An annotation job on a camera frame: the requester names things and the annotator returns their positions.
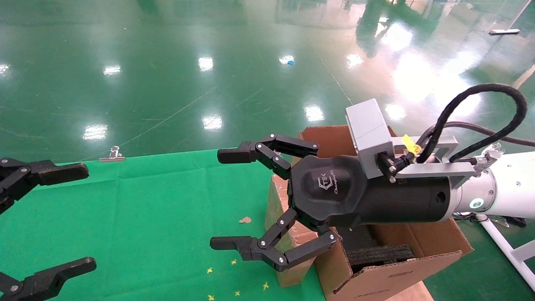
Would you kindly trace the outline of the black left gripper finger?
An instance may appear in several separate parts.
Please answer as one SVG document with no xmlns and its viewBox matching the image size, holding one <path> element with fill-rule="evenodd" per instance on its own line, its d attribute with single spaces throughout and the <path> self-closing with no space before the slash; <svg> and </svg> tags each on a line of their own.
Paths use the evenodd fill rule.
<svg viewBox="0 0 535 301">
<path fill-rule="evenodd" d="M 52 186 L 87 179 L 83 163 L 57 166 L 51 160 L 22 162 L 2 158 L 0 162 L 0 213 L 6 212 L 37 186 Z"/>
<path fill-rule="evenodd" d="M 65 282 L 96 269 L 96 260 L 85 257 L 44 269 L 19 281 L 0 273 L 2 301 L 46 301 L 59 295 Z"/>
</svg>

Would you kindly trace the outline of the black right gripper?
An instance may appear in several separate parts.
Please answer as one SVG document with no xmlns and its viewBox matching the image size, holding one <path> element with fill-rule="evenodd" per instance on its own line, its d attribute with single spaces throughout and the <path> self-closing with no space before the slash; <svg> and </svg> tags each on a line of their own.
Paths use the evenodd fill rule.
<svg viewBox="0 0 535 301">
<path fill-rule="evenodd" d="M 243 141 L 218 149 L 221 164 L 260 162 L 288 180 L 290 206 L 261 238 L 212 237 L 213 250 L 235 250 L 244 261 L 263 261 L 283 272 L 329 250 L 338 236 L 330 227 L 362 224 L 441 222 L 450 217 L 451 190 L 446 177 L 368 179 L 357 156 L 319 158 L 319 144 L 284 135 Z M 281 154 L 302 158 L 292 166 Z M 275 246 L 300 221 L 318 237 L 286 252 Z"/>
</svg>

